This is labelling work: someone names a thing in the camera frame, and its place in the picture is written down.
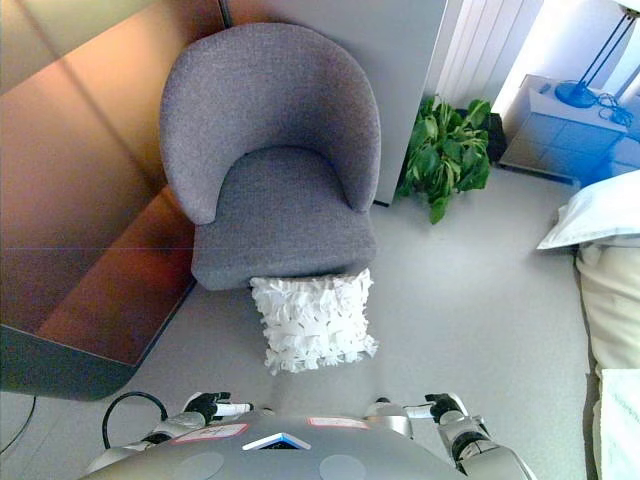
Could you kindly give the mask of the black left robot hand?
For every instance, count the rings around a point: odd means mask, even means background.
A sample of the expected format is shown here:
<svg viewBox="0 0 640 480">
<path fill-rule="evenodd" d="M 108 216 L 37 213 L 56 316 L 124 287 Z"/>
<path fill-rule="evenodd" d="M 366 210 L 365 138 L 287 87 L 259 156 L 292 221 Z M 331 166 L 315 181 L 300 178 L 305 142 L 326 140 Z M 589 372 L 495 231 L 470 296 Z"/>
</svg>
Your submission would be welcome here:
<svg viewBox="0 0 640 480">
<path fill-rule="evenodd" d="M 232 403 L 230 392 L 196 392 L 184 407 L 185 412 L 196 412 L 203 416 L 205 423 L 221 420 L 224 417 L 236 417 L 254 410 L 251 403 Z"/>
</svg>

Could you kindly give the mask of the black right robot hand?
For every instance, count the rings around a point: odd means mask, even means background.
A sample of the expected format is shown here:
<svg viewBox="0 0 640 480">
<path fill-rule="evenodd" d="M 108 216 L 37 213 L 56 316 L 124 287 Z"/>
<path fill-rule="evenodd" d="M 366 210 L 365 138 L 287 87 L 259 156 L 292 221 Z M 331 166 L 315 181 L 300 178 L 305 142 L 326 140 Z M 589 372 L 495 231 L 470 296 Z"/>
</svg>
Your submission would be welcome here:
<svg viewBox="0 0 640 480">
<path fill-rule="evenodd" d="M 447 412 L 459 412 L 468 416 L 468 410 L 461 399 L 454 393 L 431 393 L 425 395 L 425 402 L 420 405 L 404 406 L 409 419 L 431 419 L 439 424 Z"/>
</svg>

